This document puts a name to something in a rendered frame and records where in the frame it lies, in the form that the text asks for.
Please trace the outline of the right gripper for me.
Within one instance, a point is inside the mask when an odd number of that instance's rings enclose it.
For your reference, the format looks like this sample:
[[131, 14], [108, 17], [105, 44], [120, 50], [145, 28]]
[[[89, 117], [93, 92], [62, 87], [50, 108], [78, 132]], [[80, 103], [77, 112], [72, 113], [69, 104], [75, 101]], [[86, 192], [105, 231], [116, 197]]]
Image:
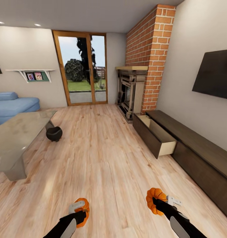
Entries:
[[163, 212], [164, 215], [167, 215], [167, 210], [170, 208], [177, 210], [177, 207], [169, 205], [168, 203], [166, 203], [160, 199], [156, 199], [154, 197], [152, 199], [153, 199], [153, 203], [156, 205], [156, 209]]

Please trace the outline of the pumpkin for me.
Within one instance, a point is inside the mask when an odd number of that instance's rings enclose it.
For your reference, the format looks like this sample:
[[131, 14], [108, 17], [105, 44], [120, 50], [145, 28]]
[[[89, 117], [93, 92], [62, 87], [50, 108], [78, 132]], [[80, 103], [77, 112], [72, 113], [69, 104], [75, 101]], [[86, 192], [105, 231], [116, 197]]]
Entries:
[[152, 199], [153, 197], [165, 202], [167, 201], [165, 193], [163, 193], [161, 189], [153, 187], [147, 191], [147, 196], [146, 196], [147, 206], [149, 207], [149, 209], [151, 209], [153, 214], [160, 215], [160, 216], [164, 215], [163, 212], [156, 209], [156, 205], [153, 203], [153, 199]]
[[90, 208], [89, 208], [89, 202], [87, 201], [87, 199], [85, 199], [85, 198], [79, 198], [79, 199], [77, 199], [77, 200], [75, 201], [75, 203], [78, 202], [78, 201], [83, 201], [83, 200], [85, 201], [85, 205], [82, 206], [82, 207], [80, 207], [80, 208], [78, 208], [78, 209], [75, 209], [75, 212], [77, 213], [77, 212], [79, 212], [79, 211], [83, 211], [83, 212], [86, 211], [86, 218], [84, 219], [84, 221], [83, 221], [82, 223], [78, 224], [78, 225], [76, 226], [76, 228], [83, 227], [83, 226], [86, 224], [86, 221], [87, 221], [87, 219], [88, 219], [88, 217], [89, 217]]

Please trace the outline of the cauldron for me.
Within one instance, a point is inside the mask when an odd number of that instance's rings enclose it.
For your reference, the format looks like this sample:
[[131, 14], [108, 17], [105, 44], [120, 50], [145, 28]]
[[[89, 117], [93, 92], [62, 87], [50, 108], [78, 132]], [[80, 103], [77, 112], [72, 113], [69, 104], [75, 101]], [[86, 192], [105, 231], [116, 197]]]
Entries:
[[53, 141], [58, 142], [62, 137], [62, 130], [60, 127], [49, 128], [46, 130], [46, 137]]

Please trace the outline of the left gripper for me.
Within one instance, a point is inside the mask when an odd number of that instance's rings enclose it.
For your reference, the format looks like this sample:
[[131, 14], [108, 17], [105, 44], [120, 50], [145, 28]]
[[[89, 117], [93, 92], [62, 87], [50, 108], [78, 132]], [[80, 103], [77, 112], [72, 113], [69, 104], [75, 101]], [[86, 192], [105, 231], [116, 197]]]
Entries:
[[84, 219], [86, 218], [86, 211], [79, 211], [77, 213], [73, 213], [72, 216], [75, 217], [76, 219], [76, 225], [82, 223], [84, 221]]

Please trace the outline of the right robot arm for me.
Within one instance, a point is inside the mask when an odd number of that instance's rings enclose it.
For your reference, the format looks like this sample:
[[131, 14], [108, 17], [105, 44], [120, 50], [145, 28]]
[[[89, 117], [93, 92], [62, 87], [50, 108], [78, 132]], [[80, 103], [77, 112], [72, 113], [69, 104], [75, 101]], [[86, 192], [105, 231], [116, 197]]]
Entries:
[[190, 223], [189, 218], [177, 211], [177, 207], [173, 204], [182, 206], [181, 200], [167, 195], [167, 201], [152, 198], [153, 203], [156, 205], [156, 209], [163, 212], [164, 215], [170, 220], [170, 225], [173, 231], [179, 236], [179, 238], [207, 238], [202, 232], [200, 232], [193, 224]]

